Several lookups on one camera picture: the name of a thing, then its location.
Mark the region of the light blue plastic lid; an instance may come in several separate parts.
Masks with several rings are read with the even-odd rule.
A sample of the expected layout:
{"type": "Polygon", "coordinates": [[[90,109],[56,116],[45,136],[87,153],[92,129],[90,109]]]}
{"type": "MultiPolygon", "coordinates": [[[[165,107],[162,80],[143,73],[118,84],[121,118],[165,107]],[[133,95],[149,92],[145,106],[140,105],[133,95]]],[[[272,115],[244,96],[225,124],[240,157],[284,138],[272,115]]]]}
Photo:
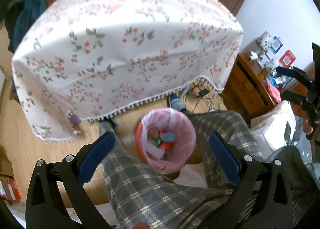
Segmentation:
{"type": "Polygon", "coordinates": [[[169,132],[166,132],[166,133],[163,133],[162,136],[161,136],[161,140],[163,142],[174,142],[176,140],[176,137],[177,135],[172,132],[172,131],[169,131],[169,132]]]}

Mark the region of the pink trash bag liner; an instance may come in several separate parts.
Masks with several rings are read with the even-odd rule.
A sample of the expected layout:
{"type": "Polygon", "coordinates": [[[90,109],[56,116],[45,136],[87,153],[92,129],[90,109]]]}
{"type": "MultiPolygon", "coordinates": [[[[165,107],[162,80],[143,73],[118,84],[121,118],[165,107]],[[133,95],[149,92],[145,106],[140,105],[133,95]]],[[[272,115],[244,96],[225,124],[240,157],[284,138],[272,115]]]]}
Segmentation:
{"type": "Polygon", "coordinates": [[[150,111],[142,117],[141,145],[147,157],[147,164],[162,174],[178,172],[192,155],[196,145],[195,128],[189,118],[180,111],[172,108],[161,108],[150,111]],[[155,159],[145,151],[149,129],[156,128],[172,131],[177,137],[172,148],[165,151],[161,159],[155,159]]]}

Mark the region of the orange trash bin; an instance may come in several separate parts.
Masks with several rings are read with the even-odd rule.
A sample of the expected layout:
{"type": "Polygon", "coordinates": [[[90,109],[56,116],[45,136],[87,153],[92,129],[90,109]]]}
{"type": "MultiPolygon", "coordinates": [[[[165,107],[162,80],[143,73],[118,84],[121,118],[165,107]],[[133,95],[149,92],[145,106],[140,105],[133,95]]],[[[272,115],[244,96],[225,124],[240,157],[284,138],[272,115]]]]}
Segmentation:
{"type": "Polygon", "coordinates": [[[136,141],[136,147],[137,150],[143,160],[144,163],[147,163],[147,155],[144,153],[143,149],[142,149],[142,145],[141,145],[141,134],[142,134],[142,123],[139,122],[139,124],[137,125],[136,128],[136,132],[135,132],[135,141],[136,141]]]}

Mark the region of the red white card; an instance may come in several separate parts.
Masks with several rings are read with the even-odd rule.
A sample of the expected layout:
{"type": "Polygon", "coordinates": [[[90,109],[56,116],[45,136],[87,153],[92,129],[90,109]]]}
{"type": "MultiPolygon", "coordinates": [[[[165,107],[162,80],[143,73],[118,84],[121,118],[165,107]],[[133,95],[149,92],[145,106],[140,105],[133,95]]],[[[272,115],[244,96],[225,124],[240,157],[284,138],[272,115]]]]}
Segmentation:
{"type": "Polygon", "coordinates": [[[279,63],[284,68],[289,68],[292,63],[296,60],[294,54],[287,50],[279,59],[279,63]]]}

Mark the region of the blue white card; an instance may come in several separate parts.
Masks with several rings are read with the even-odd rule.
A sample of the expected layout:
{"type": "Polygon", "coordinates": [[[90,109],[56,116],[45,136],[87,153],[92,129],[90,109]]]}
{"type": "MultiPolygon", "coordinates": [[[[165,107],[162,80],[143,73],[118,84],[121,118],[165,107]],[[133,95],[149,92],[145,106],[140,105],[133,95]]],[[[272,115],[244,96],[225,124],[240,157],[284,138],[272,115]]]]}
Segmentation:
{"type": "Polygon", "coordinates": [[[279,37],[274,36],[274,40],[271,43],[271,51],[276,54],[283,46],[282,40],[279,37]]]}

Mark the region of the wooden side table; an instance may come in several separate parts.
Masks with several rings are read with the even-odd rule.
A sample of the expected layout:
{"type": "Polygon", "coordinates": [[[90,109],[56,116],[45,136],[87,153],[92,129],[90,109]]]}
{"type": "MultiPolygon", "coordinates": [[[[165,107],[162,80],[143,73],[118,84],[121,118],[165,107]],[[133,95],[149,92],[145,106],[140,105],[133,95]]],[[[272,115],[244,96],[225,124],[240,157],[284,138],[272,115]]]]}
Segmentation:
{"type": "Polygon", "coordinates": [[[260,66],[250,60],[250,53],[238,54],[223,92],[220,94],[228,110],[239,113],[247,124],[274,108],[276,101],[267,91],[267,83],[258,75],[260,66]]]}

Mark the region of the floral ceramic mug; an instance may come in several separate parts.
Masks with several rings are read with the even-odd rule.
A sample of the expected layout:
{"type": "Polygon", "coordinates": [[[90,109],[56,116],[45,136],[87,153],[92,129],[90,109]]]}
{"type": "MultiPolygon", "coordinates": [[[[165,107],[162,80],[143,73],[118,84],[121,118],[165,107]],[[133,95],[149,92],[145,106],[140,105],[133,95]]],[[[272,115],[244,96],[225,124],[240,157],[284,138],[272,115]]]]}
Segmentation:
{"type": "Polygon", "coordinates": [[[267,31],[265,31],[256,41],[255,43],[260,48],[260,50],[264,53],[267,53],[270,49],[272,43],[274,41],[274,37],[267,31]]]}

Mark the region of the plaid trouser right leg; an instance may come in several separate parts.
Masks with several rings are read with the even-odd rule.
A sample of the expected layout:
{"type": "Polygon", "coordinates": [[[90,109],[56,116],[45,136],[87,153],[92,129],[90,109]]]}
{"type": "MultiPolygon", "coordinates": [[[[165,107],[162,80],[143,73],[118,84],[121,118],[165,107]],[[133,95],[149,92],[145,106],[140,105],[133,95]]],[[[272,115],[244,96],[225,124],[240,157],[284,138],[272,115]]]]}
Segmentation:
{"type": "Polygon", "coordinates": [[[209,188],[220,187],[227,189],[227,191],[234,189],[234,185],[223,178],[223,170],[210,149],[208,138],[212,132],[216,131],[228,144],[236,146],[242,155],[251,155],[257,161],[265,159],[258,142],[239,113],[217,110],[195,114],[186,110],[184,114],[195,128],[196,143],[201,152],[206,183],[209,188]]]}

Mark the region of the plaid trouser leg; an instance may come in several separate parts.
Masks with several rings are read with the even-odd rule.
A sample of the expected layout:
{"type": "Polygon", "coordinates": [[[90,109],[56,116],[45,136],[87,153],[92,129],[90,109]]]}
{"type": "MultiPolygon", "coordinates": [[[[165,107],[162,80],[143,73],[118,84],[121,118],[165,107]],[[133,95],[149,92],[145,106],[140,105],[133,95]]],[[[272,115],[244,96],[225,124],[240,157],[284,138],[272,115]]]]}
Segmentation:
{"type": "Polygon", "coordinates": [[[174,183],[132,156],[118,137],[102,165],[107,196],[121,228],[198,228],[227,200],[221,187],[174,183]]]}
{"type": "Polygon", "coordinates": [[[209,188],[220,187],[227,189],[227,191],[234,189],[234,185],[223,178],[223,170],[210,149],[208,138],[212,132],[216,131],[228,144],[236,146],[242,155],[251,155],[257,161],[265,159],[258,142],[239,113],[217,110],[195,114],[186,110],[184,114],[195,128],[196,143],[201,152],[206,183],[209,188]]]}

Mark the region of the black power adapter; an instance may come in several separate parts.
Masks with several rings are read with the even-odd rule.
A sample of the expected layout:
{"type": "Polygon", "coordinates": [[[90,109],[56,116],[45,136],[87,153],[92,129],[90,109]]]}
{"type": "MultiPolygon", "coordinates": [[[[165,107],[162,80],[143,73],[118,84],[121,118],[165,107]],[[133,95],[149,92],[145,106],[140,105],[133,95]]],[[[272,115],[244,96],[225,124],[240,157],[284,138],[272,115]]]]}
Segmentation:
{"type": "Polygon", "coordinates": [[[203,96],[206,96],[207,94],[209,94],[209,90],[208,89],[202,89],[199,91],[199,96],[200,97],[203,97],[203,96]]]}

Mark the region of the plaid trouser left leg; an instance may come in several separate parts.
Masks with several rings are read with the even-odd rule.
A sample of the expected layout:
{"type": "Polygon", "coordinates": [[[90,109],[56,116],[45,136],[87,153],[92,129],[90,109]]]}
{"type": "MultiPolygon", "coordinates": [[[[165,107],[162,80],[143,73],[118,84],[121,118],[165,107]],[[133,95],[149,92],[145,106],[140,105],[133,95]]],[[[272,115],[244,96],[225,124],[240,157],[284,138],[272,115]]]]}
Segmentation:
{"type": "Polygon", "coordinates": [[[132,156],[118,137],[102,165],[107,196],[121,228],[198,228],[227,200],[221,187],[174,183],[132,156]]]}

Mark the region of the red snack wrapper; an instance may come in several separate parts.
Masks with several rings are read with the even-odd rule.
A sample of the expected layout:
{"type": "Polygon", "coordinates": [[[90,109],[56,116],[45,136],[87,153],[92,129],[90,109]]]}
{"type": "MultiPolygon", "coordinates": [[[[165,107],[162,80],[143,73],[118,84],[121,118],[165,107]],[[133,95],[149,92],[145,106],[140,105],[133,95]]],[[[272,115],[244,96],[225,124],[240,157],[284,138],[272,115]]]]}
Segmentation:
{"type": "MultiPolygon", "coordinates": [[[[159,133],[159,134],[160,134],[160,139],[161,139],[162,134],[163,134],[163,133],[166,133],[166,132],[168,132],[168,131],[165,131],[165,130],[161,130],[161,131],[160,131],[160,133],[159,133]]],[[[161,143],[161,145],[160,145],[159,148],[161,148],[162,150],[166,151],[166,150],[168,150],[168,149],[170,149],[170,148],[173,147],[175,141],[172,142],[172,143],[170,143],[170,142],[163,142],[163,141],[162,141],[162,143],[161,143]]]]}

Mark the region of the green snack wrapper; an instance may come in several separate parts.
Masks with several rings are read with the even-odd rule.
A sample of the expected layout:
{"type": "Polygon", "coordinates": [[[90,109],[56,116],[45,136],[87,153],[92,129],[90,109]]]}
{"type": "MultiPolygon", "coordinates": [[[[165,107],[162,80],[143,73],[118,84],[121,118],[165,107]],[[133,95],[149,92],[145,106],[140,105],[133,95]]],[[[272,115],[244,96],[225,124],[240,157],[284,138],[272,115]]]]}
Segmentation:
{"type": "Polygon", "coordinates": [[[157,148],[159,148],[162,143],[161,139],[152,139],[150,142],[152,145],[154,145],[157,148]]]}

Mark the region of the floral white tablecloth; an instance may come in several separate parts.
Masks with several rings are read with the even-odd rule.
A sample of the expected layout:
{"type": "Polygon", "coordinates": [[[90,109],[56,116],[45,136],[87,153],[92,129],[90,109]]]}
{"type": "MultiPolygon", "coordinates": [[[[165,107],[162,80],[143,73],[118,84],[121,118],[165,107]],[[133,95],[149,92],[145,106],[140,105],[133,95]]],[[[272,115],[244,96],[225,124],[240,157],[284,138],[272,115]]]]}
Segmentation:
{"type": "Polygon", "coordinates": [[[57,0],[19,44],[12,73],[33,134],[75,139],[100,120],[198,79],[223,91],[243,30],[218,0],[57,0]]]}

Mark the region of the dark blue clothing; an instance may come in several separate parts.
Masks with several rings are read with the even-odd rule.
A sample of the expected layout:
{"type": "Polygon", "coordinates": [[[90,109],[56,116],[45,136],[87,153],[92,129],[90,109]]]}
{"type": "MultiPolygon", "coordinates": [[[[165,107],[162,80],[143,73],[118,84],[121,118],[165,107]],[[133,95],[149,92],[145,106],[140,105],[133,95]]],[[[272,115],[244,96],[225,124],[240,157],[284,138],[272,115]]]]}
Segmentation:
{"type": "Polygon", "coordinates": [[[5,27],[8,50],[15,53],[25,34],[47,8],[46,0],[24,0],[14,4],[7,12],[5,27]]]}

